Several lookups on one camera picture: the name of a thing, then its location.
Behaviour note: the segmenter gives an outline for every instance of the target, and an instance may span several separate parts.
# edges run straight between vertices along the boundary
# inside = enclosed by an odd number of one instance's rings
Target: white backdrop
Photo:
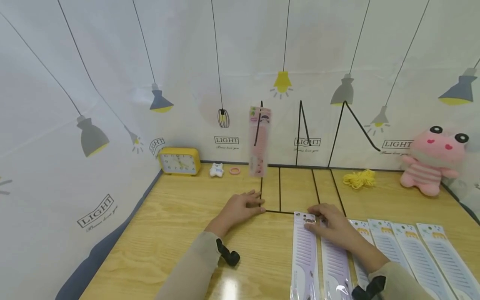
[[[314,145],[300,147],[298,165],[327,167],[340,114],[330,101],[350,67],[351,107],[382,151],[345,109],[330,166],[399,169],[408,150],[389,142],[409,141],[433,125],[464,132],[468,157],[462,177],[449,184],[480,214],[480,81],[472,83],[473,103],[438,100],[480,58],[480,2],[426,5],[0,0],[0,298],[54,298],[135,207],[159,172],[161,147],[248,161],[250,105],[263,101],[272,110],[269,163],[293,165],[302,100]],[[279,71],[291,81],[281,99]],[[173,104],[165,113],[150,110],[153,83]],[[388,123],[370,125],[385,105]],[[228,112],[228,128],[218,123],[219,109]],[[80,115],[109,140],[89,157]],[[96,209],[104,214],[93,216]],[[90,213],[94,221],[82,227],[77,221]]]

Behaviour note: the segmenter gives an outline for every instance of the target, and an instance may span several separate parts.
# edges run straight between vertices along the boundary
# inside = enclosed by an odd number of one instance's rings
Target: white bear figurine
[[[210,177],[223,177],[223,164],[216,164],[213,163],[212,167],[210,168]]]

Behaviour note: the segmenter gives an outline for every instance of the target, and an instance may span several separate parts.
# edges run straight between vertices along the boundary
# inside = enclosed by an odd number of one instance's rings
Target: wooden tabletop
[[[90,299],[152,299],[191,242],[235,193],[262,190],[267,213],[233,229],[225,244],[241,255],[232,269],[221,259],[206,299],[266,299],[288,297],[291,281],[293,215],[310,205],[327,202],[342,208],[349,218],[385,219],[415,224],[439,224],[480,278],[480,228],[444,190],[429,199],[415,189],[404,189],[398,173],[378,172],[377,186],[355,191],[343,185],[351,171],[268,168],[263,179],[248,176],[248,166],[223,178],[210,178],[211,165],[196,177],[162,175],[83,293]],[[318,241],[320,286],[321,247]],[[356,284],[351,267],[352,281]]]

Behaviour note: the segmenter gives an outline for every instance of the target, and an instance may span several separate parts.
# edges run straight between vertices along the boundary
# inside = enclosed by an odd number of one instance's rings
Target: beige sleeve
[[[220,258],[216,239],[211,232],[200,233],[173,268],[155,300],[203,300]]]
[[[368,275],[371,281],[377,276],[385,276],[385,288],[380,293],[384,300],[433,300],[421,285],[401,265],[386,263],[380,270]]]

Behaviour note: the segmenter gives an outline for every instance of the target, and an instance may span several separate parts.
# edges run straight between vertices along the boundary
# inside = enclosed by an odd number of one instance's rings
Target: pink plush frog
[[[455,165],[465,157],[468,135],[450,135],[440,126],[433,126],[417,136],[410,146],[410,155],[403,156],[408,164],[400,178],[404,187],[417,186],[427,196],[440,192],[442,176],[457,178]]]

